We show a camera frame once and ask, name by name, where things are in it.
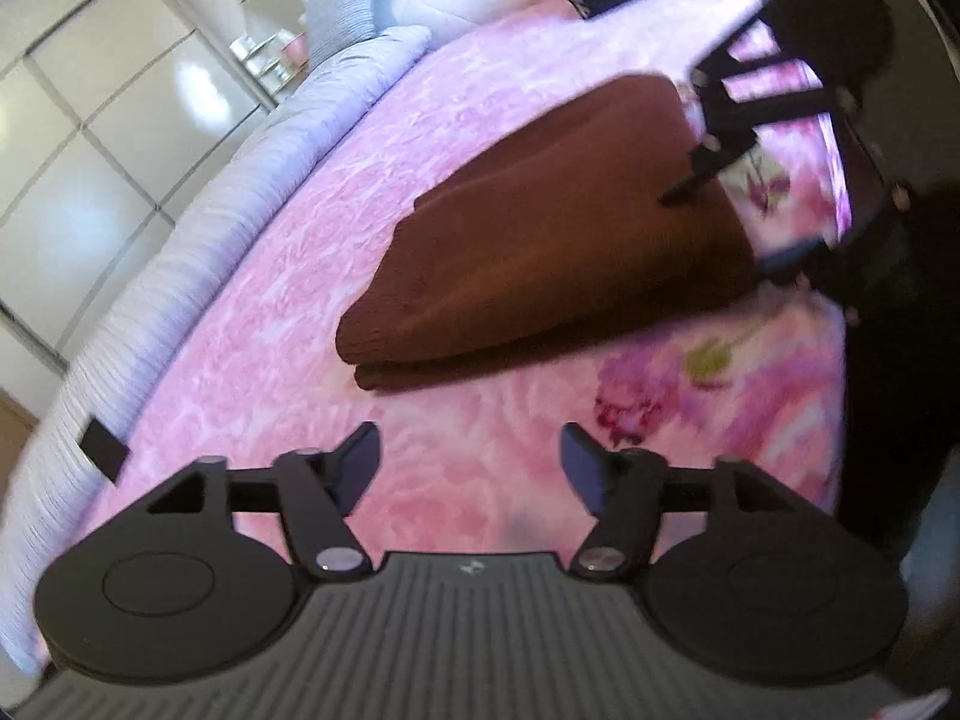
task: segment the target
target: brown blanket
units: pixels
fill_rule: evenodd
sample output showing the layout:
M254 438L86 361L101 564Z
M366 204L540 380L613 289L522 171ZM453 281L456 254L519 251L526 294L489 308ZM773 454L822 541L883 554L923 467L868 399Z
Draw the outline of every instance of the brown blanket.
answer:
M421 196L337 351L364 389L542 360L749 290L717 182L664 208L695 145L673 84L625 76L560 105Z

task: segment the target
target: logo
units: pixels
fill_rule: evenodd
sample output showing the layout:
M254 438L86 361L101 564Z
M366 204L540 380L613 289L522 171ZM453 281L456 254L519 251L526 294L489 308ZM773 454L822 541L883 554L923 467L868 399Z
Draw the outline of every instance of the logo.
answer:
M463 565L458 566L464 574L469 574L470 576L476 576L481 571L486 568L480 560L471 560L470 562L465 562Z

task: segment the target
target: circular pad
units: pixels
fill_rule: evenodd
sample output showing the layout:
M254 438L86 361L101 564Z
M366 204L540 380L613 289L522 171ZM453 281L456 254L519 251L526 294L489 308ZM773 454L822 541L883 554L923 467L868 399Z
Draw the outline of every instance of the circular pad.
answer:
M882 557L804 517L750 514L700 533L649 570L661 632L739 678L805 685L874 666L904 624L906 592Z
M227 528L178 520L109 523L47 569L35 613L59 664L110 682L175 682L242 659L282 628L296 597L285 560Z

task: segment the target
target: mirror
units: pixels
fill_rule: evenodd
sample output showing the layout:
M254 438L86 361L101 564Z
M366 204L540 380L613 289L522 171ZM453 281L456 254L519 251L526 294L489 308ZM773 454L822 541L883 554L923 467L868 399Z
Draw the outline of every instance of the mirror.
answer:
M283 44L304 32L303 0L240 0L247 34L255 43L280 35Z

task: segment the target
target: floral pattern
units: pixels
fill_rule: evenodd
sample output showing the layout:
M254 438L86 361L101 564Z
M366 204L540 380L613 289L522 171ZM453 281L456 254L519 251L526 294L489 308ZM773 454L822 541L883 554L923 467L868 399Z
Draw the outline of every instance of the floral pattern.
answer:
M333 347L340 315L366 288L417 196L613 76L656 70L681 79L759 4L637 0L583 22L565 0L547 0L424 58L248 252L143 410L119 484L101 495L88 527L200 455L264 466L291 448L333 447L365 419L381 429L383 460L350 525L375 556L555 550L569 557L592 519L560 469L568 421L608 445L643 442L686 466L738 452L827 504L843 322L810 295L761 292L727 312L547 364L404 394L360 391ZM803 67L789 65L763 83L808 81ZM762 131L762 146L789 175L790 194L765 214L730 189L757 250L811 231L836 235L846 197L842 182L832 181L828 124ZM691 349L735 340L758 319L762 327L733 349L723 386L690 381ZM275 517L236 521L283 551Z
M754 148L730 167L724 176L726 185L734 183L737 193L750 200L762 217L775 214L790 196L790 175L763 148Z

